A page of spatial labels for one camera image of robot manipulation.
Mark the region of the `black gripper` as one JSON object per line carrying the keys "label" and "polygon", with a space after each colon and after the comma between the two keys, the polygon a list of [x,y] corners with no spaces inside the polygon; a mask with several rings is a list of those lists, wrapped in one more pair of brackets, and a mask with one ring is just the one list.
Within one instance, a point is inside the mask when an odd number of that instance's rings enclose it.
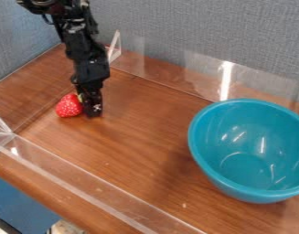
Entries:
{"label": "black gripper", "polygon": [[69,52],[69,58],[74,66],[70,83],[76,87],[82,112],[88,118],[98,117],[102,113],[102,95],[98,89],[109,77],[106,52],[102,49],[90,52],[74,50]]}

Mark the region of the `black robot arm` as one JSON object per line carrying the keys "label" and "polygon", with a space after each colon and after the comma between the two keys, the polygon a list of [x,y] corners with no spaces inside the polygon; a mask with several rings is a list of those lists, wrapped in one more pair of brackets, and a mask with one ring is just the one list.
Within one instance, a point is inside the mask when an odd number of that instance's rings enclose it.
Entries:
{"label": "black robot arm", "polygon": [[45,23],[54,26],[65,46],[64,53],[73,61],[70,83],[81,98],[82,111],[88,117],[98,117],[109,63],[106,49],[94,39],[98,30],[89,0],[16,0],[16,3],[32,14],[41,15]]}

